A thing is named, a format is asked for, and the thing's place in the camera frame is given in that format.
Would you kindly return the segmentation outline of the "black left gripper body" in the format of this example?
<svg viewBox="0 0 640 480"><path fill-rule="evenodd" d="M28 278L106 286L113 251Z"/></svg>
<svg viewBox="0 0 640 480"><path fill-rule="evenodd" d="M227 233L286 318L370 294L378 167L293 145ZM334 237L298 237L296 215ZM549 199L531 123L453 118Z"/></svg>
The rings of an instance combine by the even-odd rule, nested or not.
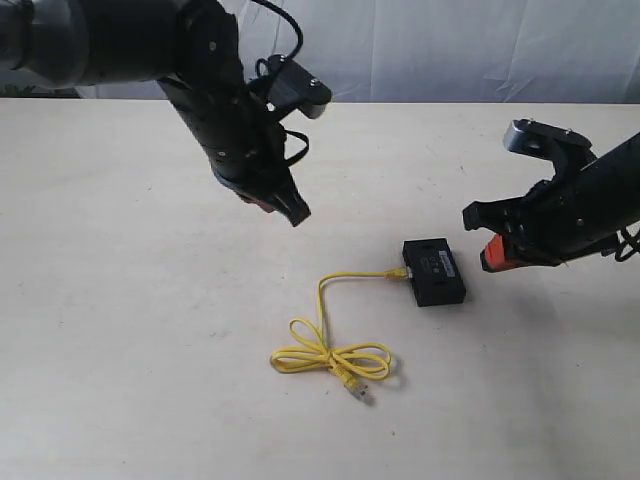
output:
<svg viewBox="0 0 640 480"><path fill-rule="evenodd" d="M284 129L252 94L207 92L170 78L159 85L223 186L244 200L293 198Z"/></svg>

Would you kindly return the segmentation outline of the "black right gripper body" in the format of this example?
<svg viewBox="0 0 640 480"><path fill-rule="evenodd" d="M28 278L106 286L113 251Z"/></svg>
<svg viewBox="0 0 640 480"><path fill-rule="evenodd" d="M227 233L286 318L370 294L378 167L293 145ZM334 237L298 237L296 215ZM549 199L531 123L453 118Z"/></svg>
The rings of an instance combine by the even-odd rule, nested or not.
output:
<svg viewBox="0 0 640 480"><path fill-rule="evenodd" d="M472 202L462 212L465 229L485 228L555 265L594 254L624 262L638 253L639 236L629 231L639 221L638 136L571 179L551 179L520 197Z"/></svg>

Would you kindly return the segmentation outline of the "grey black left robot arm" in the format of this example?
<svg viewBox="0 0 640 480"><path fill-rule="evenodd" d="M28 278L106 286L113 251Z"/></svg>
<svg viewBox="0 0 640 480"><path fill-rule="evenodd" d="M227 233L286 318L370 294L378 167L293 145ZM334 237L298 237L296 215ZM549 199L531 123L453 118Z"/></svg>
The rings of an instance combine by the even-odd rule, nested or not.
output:
<svg viewBox="0 0 640 480"><path fill-rule="evenodd" d="M153 81L216 179L293 225L310 215L285 154L290 106L268 96L294 55L244 76L236 17L216 1L5 1L1 65L44 88Z"/></svg>

